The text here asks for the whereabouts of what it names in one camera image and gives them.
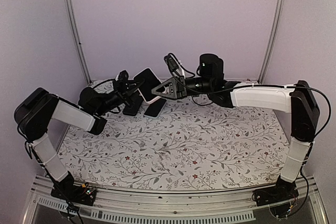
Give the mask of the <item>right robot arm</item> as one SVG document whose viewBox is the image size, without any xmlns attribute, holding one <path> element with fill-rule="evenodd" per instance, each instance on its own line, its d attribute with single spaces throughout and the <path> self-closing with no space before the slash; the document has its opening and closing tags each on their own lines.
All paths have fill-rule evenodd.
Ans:
<svg viewBox="0 0 336 224">
<path fill-rule="evenodd" d="M 295 180 L 307 161 L 316 137 L 320 110 L 306 81 L 291 86 L 244 84 L 224 79 L 224 61 L 215 54 L 202 54 L 197 77 L 177 73 L 181 67 L 173 54 L 164 57 L 171 78 L 151 92 L 170 100 L 205 94 L 224 108 L 254 107 L 291 114 L 291 141 L 284 167 L 271 190 L 276 201 L 291 194 Z"/>
</svg>

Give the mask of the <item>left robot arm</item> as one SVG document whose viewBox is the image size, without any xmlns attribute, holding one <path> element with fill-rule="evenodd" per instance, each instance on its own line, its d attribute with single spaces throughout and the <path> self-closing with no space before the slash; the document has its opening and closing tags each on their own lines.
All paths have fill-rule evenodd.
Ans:
<svg viewBox="0 0 336 224">
<path fill-rule="evenodd" d="M 39 87 L 15 109 L 14 120 L 18 133 L 26 141 L 27 153 L 45 169 L 58 192 L 67 200 L 77 197 L 78 188 L 58 155 L 51 127 L 62 123 L 99 135 L 107 123 L 103 116 L 123 104 L 131 105 L 131 96 L 143 83 L 143 80 L 114 79 L 112 91 L 105 93 L 85 87 L 80 92 L 78 104 Z"/>
</svg>

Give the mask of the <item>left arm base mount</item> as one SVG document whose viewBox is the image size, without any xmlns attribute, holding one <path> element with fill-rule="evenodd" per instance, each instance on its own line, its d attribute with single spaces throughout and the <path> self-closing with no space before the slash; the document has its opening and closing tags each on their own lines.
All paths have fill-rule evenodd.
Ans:
<svg viewBox="0 0 336 224">
<path fill-rule="evenodd" d="M 68 200 L 72 203 L 93 206 L 97 189 L 88 186 L 88 183 L 82 185 L 56 183 L 50 195 L 58 199 Z"/>
</svg>

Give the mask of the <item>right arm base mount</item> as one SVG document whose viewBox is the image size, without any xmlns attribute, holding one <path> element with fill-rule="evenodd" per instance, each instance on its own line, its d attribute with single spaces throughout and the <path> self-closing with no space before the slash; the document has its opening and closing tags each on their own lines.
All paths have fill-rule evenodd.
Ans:
<svg viewBox="0 0 336 224">
<path fill-rule="evenodd" d="M 299 193 L 295 186 L 289 188 L 285 186 L 272 186 L 254 190 L 251 199 L 257 204 L 257 206 L 264 206 L 295 199 L 298 196 Z"/>
</svg>

